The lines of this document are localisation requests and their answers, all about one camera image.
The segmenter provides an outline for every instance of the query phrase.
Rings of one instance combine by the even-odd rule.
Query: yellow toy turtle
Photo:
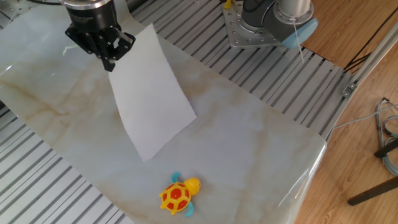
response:
[[[190,217],[193,214],[193,205],[191,197],[196,195],[200,190],[200,180],[196,177],[191,177],[184,183],[177,182],[179,172],[172,175],[172,184],[166,187],[159,195],[162,199],[162,209],[167,209],[172,212],[172,215],[188,207],[185,217]]]

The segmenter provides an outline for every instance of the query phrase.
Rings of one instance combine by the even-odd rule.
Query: metal grating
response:
[[[6,107],[0,180],[0,223],[134,223]]]
[[[351,75],[308,49],[304,62],[298,49],[233,50],[219,0],[149,0],[132,15],[324,138],[348,103],[340,93]],[[134,223],[8,108],[0,110],[0,180],[0,223]]]

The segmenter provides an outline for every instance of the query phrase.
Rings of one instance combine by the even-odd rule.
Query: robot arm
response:
[[[126,54],[135,42],[133,35],[122,32],[116,19],[114,0],[60,0],[72,24],[66,35],[86,53],[102,60],[112,72],[115,61]]]
[[[223,12],[229,40],[237,49],[277,45],[291,49],[318,26],[312,17],[311,0],[236,0],[228,4],[230,1],[227,0]]]

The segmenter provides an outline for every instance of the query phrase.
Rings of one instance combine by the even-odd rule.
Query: wooden floor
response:
[[[316,5],[320,4],[321,0],[313,1]],[[385,11],[384,18],[373,15],[372,11],[369,10],[368,17],[364,12],[361,15],[353,14],[347,18],[347,23],[357,21],[358,28],[356,30],[346,34],[341,32],[335,35],[319,34],[327,40],[325,42],[308,40],[308,48],[339,66],[347,64],[366,42],[368,36],[372,35],[371,32],[374,32],[374,24],[367,26],[366,21],[370,18],[377,18],[377,22],[374,23],[381,23],[386,18],[385,15],[389,14],[388,11],[391,12],[398,6],[398,1],[395,0],[374,1],[374,3],[371,3],[371,1],[322,1],[325,2],[324,8],[330,9],[325,16],[334,14],[336,8],[344,12],[347,11],[347,9],[344,9],[343,3],[336,4],[336,8],[333,8],[332,6],[337,2],[347,2],[349,5],[357,5],[362,9],[374,7],[377,12]],[[384,2],[383,7],[378,5],[380,2]],[[333,23],[341,22],[341,31],[347,29],[347,23],[343,22],[342,16],[336,14],[336,17],[339,19]],[[397,15],[394,16],[394,19],[387,25],[387,29],[381,32],[382,35],[377,38],[378,41],[373,43],[373,48],[384,37],[397,18]],[[340,30],[340,27],[335,24],[330,29]],[[347,36],[346,42],[341,38],[339,39],[339,35]],[[383,97],[389,98],[394,104],[398,104],[398,44],[362,83],[343,112],[338,124],[373,113]],[[398,114],[398,111],[387,111],[382,114],[381,118],[386,118],[392,114]],[[379,140],[375,118],[336,129],[329,141],[326,154],[321,161],[295,224],[398,223],[398,189],[355,207],[347,204],[350,197],[393,177],[386,170],[381,160],[373,156],[373,153],[378,149]],[[398,150],[391,154],[393,161],[398,163]]]
[[[397,0],[312,0],[312,3],[319,26],[303,45],[342,68],[398,7]],[[361,55],[372,51],[395,21],[398,13]]]

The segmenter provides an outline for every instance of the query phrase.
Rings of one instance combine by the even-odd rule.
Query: metal mounting plate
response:
[[[234,49],[248,49],[259,47],[279,46],[281,43],[264,28],[255,32],[245,29],[242,20],[242,2],[233,2],[231,9],[224,9],[225,26],[228,32],[228,39]]]

